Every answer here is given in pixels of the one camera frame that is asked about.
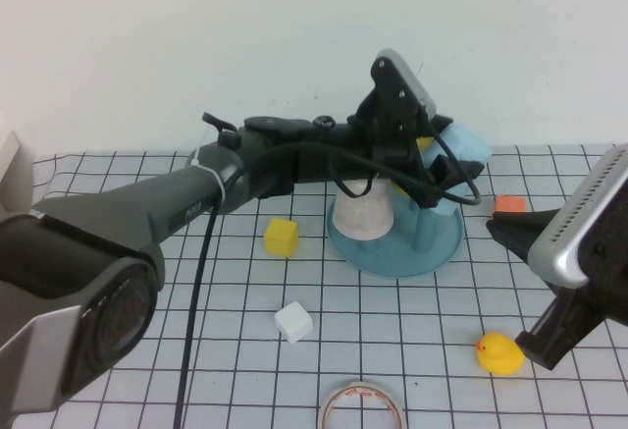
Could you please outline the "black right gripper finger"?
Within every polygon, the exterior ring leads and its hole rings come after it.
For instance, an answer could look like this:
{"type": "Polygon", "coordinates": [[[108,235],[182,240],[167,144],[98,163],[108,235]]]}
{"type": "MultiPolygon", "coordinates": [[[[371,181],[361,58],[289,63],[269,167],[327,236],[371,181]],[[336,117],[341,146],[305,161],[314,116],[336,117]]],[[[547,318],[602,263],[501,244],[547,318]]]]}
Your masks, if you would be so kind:
{"type": "Polygon", "coordinates": [[[486,227],[491,237],[529,267],[533,243],[545,230],[558,210],[539,212],[495,212],[486,227]]]}

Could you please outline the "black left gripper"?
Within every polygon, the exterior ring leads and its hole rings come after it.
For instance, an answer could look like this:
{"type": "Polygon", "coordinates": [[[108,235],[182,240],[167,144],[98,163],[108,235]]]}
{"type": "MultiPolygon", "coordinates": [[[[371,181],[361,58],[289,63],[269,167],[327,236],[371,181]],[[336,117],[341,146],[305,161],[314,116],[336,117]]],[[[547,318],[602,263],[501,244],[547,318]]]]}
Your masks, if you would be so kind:
{"type": "MultiPolygon", "coordinates": [[[[430,114],[424,93],[409,88],[381,89],[375,87],[347,118],[348,124],[364,135],[371,146],[374,160],[391,165],[422,165],[419,138],[434,137],[445,130],[453,119],[430,114]]],[[[475,180],[484,170],[478,161],[460,161],[438,154],[428,167],[435,185],[450,189],[466,185],[462,172],[475,180]]]]}

